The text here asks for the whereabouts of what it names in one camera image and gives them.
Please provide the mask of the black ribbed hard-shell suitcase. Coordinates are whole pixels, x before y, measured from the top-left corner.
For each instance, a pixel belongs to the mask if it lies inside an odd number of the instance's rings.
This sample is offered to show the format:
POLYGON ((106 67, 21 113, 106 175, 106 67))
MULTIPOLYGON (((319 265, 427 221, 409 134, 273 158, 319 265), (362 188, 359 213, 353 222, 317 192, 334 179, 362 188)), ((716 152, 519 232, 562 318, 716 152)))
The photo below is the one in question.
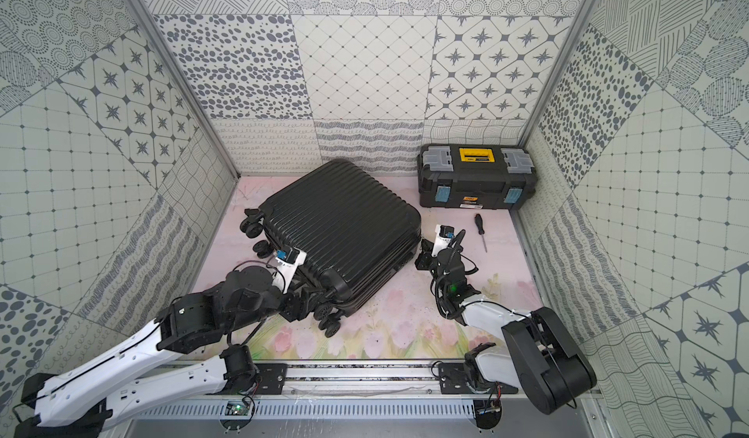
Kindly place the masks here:
POLYGON ((240 229, 265 237, 254 247, 261 258, 306 252, 292 283, 328 291, 309 315, 331 338, 415 256, 421 215, 357 165, 334 159, 246 210, 240 229))

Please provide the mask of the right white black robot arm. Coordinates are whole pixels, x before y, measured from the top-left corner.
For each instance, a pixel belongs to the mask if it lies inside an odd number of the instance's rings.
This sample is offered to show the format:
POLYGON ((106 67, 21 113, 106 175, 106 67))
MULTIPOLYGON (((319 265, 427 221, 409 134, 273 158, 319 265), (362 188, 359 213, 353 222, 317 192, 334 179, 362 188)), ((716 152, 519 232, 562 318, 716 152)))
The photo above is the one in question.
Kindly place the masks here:
POLYGON ((468 283, 474 271, 464 266, 458 247, 423 251, 415 266, 430 273, 430 292, 440 316, 501 339, 508 350, 504 354, 485 342, 464 355, 473 389, 516 387, 549 415, 575 406, 577 397, 597 386, 588 358, 553 309, 523 312, 483 295, 468 283))

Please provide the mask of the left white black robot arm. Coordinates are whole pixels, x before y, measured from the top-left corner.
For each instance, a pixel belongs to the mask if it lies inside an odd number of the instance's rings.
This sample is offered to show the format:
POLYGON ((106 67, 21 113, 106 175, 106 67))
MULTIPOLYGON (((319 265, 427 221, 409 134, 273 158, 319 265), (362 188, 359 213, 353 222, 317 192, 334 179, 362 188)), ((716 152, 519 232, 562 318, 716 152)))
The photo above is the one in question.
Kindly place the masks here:
POLYGON ((33 375, 21 396, 33 414, 16 426, 16 436, 96 437, 146 409, 198 394, 250 399, 261 374, 246 340, 229 342, 193 367, 150 372, 275 314, 301 319, 333 297, 333 290, 294 282, 295 273, 288 264, 233 270, 216 286, 175 299, 131 338, 85 364, 60 375, 33 375))

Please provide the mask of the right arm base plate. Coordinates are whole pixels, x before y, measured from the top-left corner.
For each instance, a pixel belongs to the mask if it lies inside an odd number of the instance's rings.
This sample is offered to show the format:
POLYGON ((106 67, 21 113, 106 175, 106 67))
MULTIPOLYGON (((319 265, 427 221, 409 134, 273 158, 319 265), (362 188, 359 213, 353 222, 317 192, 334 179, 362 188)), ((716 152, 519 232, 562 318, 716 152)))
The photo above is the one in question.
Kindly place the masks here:
POLYGON ((491 361, 482 368, 470 362, 437 360, 429 370, 443 395, 520 392, 515 369, 509 360, 491 361))

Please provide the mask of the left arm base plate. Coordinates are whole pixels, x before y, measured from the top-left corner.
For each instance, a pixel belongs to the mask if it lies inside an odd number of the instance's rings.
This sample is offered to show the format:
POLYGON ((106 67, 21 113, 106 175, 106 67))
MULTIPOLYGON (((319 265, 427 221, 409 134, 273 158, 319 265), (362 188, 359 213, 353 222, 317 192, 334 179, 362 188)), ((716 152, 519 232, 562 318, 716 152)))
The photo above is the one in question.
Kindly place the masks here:
POLYGON ((229 366, 224 374, 224 385, 217 392, 224 395, 281 395, 289 365, 261 363, 250 366, 229 366))

